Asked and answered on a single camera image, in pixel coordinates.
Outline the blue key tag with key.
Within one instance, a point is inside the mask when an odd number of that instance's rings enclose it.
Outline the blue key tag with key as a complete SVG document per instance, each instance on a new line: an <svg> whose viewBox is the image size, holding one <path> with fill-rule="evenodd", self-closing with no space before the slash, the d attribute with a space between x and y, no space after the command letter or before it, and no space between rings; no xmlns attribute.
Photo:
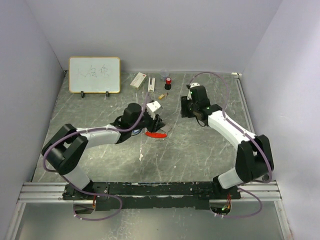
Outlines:
<svg viewBox="0 0 320 240"><path fill-rule="evenodd" d="M132 135L132 136L135 136L135 135L138 135L140 132L141 132L140 129L133 130L132 133L131 133L131 135Z"/></svg>

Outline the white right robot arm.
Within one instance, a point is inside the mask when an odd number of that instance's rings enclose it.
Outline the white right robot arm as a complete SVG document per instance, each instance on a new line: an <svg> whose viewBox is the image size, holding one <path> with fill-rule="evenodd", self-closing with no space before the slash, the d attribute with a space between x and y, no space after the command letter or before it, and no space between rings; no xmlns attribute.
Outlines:
<svg viewBox="0 0 320 240"><path fill-rule="evenodd" d="M212 193L218 199L229 194L230 188L268 175L272 179L274 163L270 141L255 135L232 120L217 104L211 104L206 88L198 83L187 86L188 95L180 98L181 116L195 118L202 127L220 133L236 150L235 165L213 179Z"/></svg>

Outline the yellow key tag with key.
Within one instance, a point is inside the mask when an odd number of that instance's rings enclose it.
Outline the yellow key tag with key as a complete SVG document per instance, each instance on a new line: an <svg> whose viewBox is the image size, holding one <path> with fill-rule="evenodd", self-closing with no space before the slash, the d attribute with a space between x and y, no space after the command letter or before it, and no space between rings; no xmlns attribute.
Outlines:
<svg viewBox="0 0 320 240"><path fill-rule="evenodd" d="M167 96L168 96L168 92L166 92L166 93L163 93L163 94L161 94L159 97L158 97L158 99L159 100L162 100L162 99L164 99L164 98L166 98Z"/></svg>

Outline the metal key organizer red handle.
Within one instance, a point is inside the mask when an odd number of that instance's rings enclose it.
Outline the metal key organizer red handle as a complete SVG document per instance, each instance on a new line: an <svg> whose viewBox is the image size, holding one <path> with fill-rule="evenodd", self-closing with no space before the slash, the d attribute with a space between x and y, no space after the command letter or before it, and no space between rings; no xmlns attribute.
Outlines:
<svg viewBox="0 0 320 240"><path fill-rule="evenodd" d="M168 136L168 134L171 130L172 130L172 128L170 126L166 125L166 126L160 128L157 132L146 131L144 134L150 138L164 139Z"/></svg>

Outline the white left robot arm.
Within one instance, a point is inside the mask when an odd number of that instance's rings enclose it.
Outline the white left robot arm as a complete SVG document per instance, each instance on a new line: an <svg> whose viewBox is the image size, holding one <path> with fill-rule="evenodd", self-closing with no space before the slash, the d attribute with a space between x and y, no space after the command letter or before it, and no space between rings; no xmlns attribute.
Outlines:
<svg viewBox="0 0 320 240"><path fill-rule="evenodd" d="M157 113L161 107L158 101L144 105L130 103L121 116L106 126L76 128L65 124L42 148L43 161L75 187L77 196L89 199L94 192L94 183L78 165L84 151L101 145L121 144L133 135L133 131L159 131L165 126Z"/></svg>

